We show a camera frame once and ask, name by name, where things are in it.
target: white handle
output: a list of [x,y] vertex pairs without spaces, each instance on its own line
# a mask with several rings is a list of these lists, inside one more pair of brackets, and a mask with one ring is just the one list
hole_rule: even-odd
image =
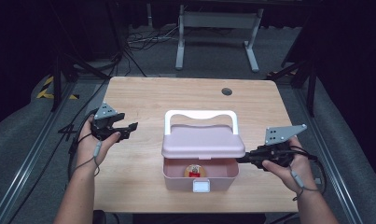
[[171,133],[171,117],[173,115],[184,115],[191,119],[212,119],[219,115],[229,115],[233,122],[233,134],[238,134],[237,115],[231,110],[169,110],[165,113],[164,134]]

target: pink box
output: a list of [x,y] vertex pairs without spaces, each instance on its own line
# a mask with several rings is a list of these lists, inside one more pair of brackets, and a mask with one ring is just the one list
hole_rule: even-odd
[[[184,115],[192,119],[211,119],[229,115],[229,125],[170,125],[171,116]],[[161,154],[163,174],[169,190],[209,192],[227,190],[239,174],[235,158],[245,155],[244,143],[238,134],[237,116],[229,110],[170,110],[165,115]],[[200,165],[205,177],[184,177],[191,164]]]

